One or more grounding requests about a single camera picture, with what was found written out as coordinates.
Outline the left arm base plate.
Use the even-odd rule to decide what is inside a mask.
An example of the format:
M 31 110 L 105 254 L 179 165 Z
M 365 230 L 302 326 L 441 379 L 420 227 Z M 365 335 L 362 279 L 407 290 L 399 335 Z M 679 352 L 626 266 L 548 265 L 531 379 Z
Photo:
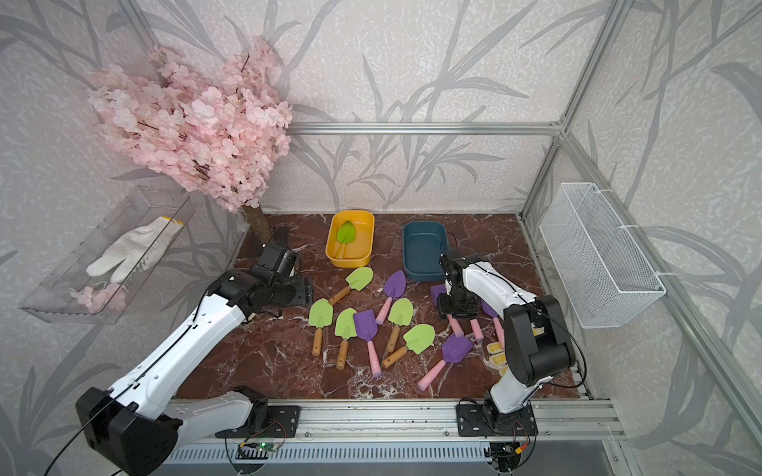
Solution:
M 217 432 L 216 438 L 280 438 L 288 440 L 297 433 L 301 408 L 299 406 L 268 406 L 255 408 L 239 428 Z

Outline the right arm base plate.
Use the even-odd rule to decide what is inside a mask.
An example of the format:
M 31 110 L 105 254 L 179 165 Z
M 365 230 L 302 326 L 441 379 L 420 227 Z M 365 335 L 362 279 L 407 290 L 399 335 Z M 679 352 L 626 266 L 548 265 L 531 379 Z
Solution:
M 456 404 L 458 435 L 467 436 L 526 436 L 533 438 L 538 428 L 533 407 L 530 403 L 516 412 L 502 414 L 492 402 L 478 403 L 472 399 L 461 399 Z

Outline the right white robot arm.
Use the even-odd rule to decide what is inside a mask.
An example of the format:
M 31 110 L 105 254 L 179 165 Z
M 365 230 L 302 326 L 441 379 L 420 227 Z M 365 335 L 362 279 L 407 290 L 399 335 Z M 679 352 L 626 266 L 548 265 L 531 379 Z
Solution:
M 523 411 L 541 387 L 577 363 L 561 305 L 521 289 L 478 255 L 452 249 L 439 262 L 446 286 L 438 297 L 441 316 L 469 321 L 487 305 L 503 328 L 508 372 L 486 395 L 485 413 L 496 422 Z

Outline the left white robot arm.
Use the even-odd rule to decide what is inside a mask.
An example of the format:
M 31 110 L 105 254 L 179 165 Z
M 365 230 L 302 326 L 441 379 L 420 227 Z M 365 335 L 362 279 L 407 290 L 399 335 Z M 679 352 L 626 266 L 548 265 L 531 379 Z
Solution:
M 149 475 L 178 447 L 220 432 L 267 430 L 268 400 L 248 387 L 186 404 L 174 398 L 234 329 L 312 302 L 311 280 L 295 271 L 298 259 L 288 247 L 264 245 L 250 270 L 232 269 L 209 285 L 140 364 L 106 390 L 88 389 L 75 405 L 87 445 L 127 475 Z

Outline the yellow plastic storage box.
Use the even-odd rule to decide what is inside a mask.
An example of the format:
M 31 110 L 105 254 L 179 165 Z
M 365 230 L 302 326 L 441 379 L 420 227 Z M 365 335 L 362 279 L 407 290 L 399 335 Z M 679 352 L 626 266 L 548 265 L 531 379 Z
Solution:
M 355 238 L 342 244 L 337 239 L 339 228 L 351 222 Z M 375 216 L 367 210 L 343 210 L 333 216 L 325 244 L 325 255 L 337 268 L 360 268 L 369 264 L 374 243 Z

